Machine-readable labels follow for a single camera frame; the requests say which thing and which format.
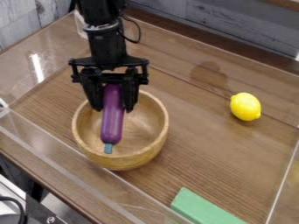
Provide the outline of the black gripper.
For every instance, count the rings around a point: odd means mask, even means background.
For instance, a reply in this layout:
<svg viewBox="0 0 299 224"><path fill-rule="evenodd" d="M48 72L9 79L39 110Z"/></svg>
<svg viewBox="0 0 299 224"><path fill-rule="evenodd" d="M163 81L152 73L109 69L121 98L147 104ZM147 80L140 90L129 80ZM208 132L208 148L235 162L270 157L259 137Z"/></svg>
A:
<svg viewBox="0 0 299 224"><path fill-rule="evenodd" d="M83 31L88 36L91 56L69 60L72 82L81 83L88 103L96 111L103 109L104 88L99 81L123 83L123 104L125 112L129 113L137 103L139 85L148 84L147 65L150 61L127 54L127 41L137 44L142 36L137 36L137 39L128 38L121 27L108 30L85 27ZM127 76L121 80L113 74L103 73L119 67L135 71L133 77Z"/></svg>

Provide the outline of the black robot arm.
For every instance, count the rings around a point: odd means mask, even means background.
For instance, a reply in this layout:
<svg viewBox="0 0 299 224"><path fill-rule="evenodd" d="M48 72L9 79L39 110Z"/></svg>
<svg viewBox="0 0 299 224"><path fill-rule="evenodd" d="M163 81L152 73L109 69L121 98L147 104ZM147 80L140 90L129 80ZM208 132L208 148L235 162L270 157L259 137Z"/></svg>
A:
<svg viewBox="0 0 299 224"><path fill-rule="evenodd" d="M83 31L88 36L91 55L71 59L71 79L83 87L88 103L96 111L104 109L104 86L120 86L120 104L129 113L137 103L139 87L147 85L150 61L127 53L123 20L127 0L77 0L79 14L83 16Z"/></svg>

